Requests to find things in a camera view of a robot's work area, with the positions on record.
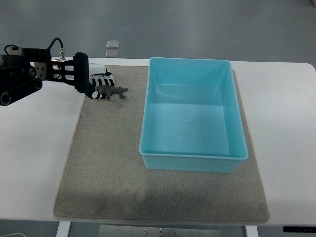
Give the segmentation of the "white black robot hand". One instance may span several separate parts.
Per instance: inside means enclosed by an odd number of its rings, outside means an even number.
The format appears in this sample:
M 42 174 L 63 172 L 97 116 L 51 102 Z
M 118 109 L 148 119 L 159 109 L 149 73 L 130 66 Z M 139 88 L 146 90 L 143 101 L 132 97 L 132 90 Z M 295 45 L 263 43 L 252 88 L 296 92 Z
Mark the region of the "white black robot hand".
M 102 98 L 101 94 L 96 91 L 96 87 L 100 85 L 114 86 L 112 73 L 106 66 L 101 64 L 89 63 L 89 82 L 92 85 L 86 96 L 91 99 Z

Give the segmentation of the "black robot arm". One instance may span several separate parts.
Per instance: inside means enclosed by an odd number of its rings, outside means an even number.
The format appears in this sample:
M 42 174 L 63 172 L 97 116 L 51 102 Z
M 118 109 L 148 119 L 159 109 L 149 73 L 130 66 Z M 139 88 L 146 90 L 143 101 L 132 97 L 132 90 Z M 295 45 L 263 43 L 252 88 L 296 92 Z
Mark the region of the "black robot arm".
M 88 56 L 78 52 L 65 60 L 60 38 L 47 48 L 4 47 L 0 56 L 0 105 L 8 106 L 42 89 L 43 81 L 73 86 L 92 98 L 95 87 L 89 81 Z

